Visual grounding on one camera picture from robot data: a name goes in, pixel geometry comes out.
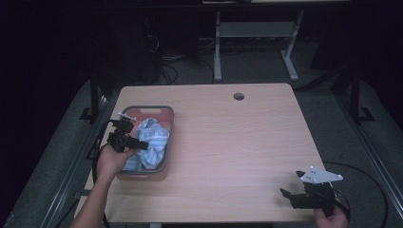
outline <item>human arm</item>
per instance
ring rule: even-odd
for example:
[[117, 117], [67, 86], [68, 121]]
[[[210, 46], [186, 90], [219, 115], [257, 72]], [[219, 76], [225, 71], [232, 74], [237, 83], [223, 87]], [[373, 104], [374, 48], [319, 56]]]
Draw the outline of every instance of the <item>human arm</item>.
[[101, 227], [110, 184], [113, 182], [116, 174], [125, 166], [126, 161], [133, 156], [134, 153], [135, 150], [133, 149], [123, 153], [117, 153], [110, 144], [104, 147], [97, 165], [98, 178], [79, 214], [70, 225], [71, 228]]

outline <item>human hand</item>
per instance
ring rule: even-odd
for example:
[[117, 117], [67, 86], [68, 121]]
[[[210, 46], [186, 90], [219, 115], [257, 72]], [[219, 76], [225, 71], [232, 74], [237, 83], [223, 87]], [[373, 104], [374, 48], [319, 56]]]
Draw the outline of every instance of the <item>human hand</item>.
[[333, 215], [326, 218], [322, 209], [315, 209], [315, 221], [317, 228], [347, 228], [349, 221], [343, 211], [335, 206]]
[[98, 180], [112, 181], [124, 167], [127, 160], [136, 153], [134, 149], [128, 149], [122, 153], [116, 152], [110, 144], [104, 146], [97, 163]]

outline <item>table leg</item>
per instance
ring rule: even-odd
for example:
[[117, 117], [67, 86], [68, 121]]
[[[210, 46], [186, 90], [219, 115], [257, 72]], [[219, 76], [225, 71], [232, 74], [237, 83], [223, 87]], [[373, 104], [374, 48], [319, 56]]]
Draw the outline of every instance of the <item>table leg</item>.
[[293, 50], [294, 43], [296, 42], [298, 31], [299, 31], [299, 26], [302, 21], [302, 16], [303, 16], [304, 10], [300, 10], [296, 22], [293, 25], [293, 30], [291, 31], [291, 36], [290, 36], [290, 43], [288, 44], [287, 49], [281, 51], [281, 56], [282, 59], [284, 60], [284, 64], [287, 67], [288, 74], [290, 75], [290, 78], [292, 81], [298, 81], [298, 76], [296, 73], [296, 69], [294, 68], [293, 62], [291, 61], [291, 51]]
[[221, 58], [220, 58], [220, 12], [217, 12], [216, 22], [216, 52], [214, 53], [214, 80], [220, 82], [221, 76]]

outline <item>wooden table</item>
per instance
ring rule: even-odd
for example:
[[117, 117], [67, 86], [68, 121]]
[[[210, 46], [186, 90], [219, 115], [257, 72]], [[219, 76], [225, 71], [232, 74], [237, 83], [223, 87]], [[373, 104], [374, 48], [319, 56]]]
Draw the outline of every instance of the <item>wooden table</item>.
[[[235, 93], [242, 93], [244, 99], [234, 99]], [[279, 191], [282, 187], [302, 193], [296, 171], [307, 171], [310, 165], [323, 167], [289, 85], [125, 87], [111, 118], [118, 119], [117, 113], [130, 105], [174, 109], [169, 172], [162, 181], [116, 178], [106, 206], [109, 221], [313, 219], [313, 210], [293, 209]], [[86, 189], [91, 187], [89, 175]]]

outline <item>blue cloth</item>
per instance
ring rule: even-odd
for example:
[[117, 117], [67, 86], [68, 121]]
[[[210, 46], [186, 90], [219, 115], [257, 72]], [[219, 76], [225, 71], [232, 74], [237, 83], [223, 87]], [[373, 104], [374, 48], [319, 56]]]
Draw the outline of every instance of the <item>blue cloth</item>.
[[141, 171], [142, 166], [155, 169], [163, 160], [169, 130], [163, 128], [156, 119], [148, 118], [140, 123], [135, 138], [147, 142], [148, 149], [140, 150], [137, 155], [131, 157], [125, 164], [124, 170]]

